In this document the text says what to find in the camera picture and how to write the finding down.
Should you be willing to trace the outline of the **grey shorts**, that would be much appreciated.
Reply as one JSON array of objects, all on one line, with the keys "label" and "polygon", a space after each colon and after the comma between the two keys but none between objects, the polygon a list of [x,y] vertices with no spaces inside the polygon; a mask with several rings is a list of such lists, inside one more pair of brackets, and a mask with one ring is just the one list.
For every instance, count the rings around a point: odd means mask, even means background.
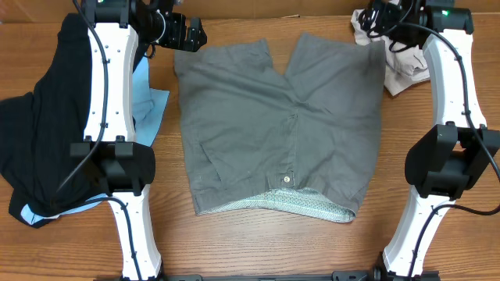
[{"label": "grey shorts", "polygon": [[265,40],[177,52],[180,130],[199,215],[266,208],[355,219],[381,141],[384,43],[303,34],[284,73]]}]

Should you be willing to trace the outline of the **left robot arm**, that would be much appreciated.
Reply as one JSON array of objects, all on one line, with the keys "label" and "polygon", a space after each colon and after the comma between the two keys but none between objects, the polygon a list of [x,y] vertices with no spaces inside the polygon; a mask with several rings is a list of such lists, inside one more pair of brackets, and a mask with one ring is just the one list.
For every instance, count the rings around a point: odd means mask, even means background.
[{"label": "left robot arm", "polygon": [[164,280],[149,208],[155,177],[151,147],[137,142],[132,115],[132,75],[138,46],[196,52],[207,36],[199,18],[186,24],[174,0],[75,1],[88,27],[91,101],[84,139],[73,143],[75,168],[109,203],[123,253],[121,280]]}]

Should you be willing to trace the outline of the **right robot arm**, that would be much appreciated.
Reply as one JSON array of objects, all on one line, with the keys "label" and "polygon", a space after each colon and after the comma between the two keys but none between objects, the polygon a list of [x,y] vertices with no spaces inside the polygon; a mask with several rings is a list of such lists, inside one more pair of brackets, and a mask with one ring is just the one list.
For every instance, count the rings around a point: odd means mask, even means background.
[{"label": "right robot arm", "polygon": [[336,272],[337,280],[438,280],[423,260],[446,212],[470,190],[494,156],[499,132],[480,110],[471,53],[473,19],[453,1],[372,1],[358,18],[368,37],[420,47],[433,95],[433,127],[408,152],[409,198],[391,242],[369,272]]}]

